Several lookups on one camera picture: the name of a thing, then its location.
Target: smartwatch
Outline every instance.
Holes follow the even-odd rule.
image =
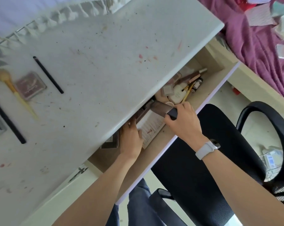
[[[206,155],[208,155],[211,152],[214,152],[214,150],[219,149],[220,144],[214,140],[210,139],[207,143],[204,144],[196,153],[195,155],[199,160],[202,160]]]

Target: white watch strap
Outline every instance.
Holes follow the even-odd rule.
[[[199,160],[202,160],[210,152],[214,152],[215,149],[218,148],[211,141],[208,141],[195,153],[195,155]]]

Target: person's leg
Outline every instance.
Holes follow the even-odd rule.
[[[119,206],[114,205],[105,226],[119,226]]]
[[[149,203],[150,190],[142,179],[129,193],[128,226],[164,226]]]

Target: hand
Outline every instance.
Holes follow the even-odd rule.
[[[137,130],[136,119],[131,119],[122,126],[120,138],[120,155],[136,161],[143,144],[142,130]]]
[[[177,104],[175,107],[178,110],[177,119],[173,121],[169,115],[166,115],[165,123],[194,151],[198,151],[209,140],[202,134],[197,114],[189,102]]]

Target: desk surface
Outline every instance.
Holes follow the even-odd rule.
[[[0,136],[0,225],[19,225],[222,27],[197,0],[132,0],[27,37],[8,69],[14,80],[36,71],[47,89],[30,102],[35,121],[0,83],[0,105],[27,139]]]

